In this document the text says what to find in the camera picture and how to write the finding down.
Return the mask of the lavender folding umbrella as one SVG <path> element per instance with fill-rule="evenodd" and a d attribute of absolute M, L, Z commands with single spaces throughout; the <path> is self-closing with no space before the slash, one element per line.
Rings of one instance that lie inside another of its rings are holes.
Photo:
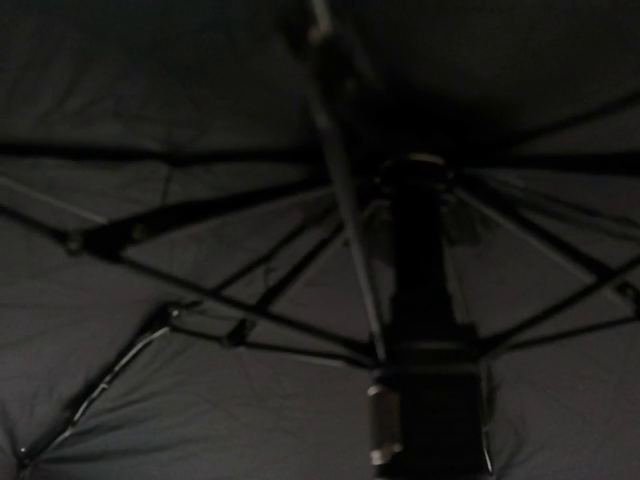
<path fill-rule="evenodd" d="M 635 1 L 5 1 L 5 479 L 635 479 Z"/>

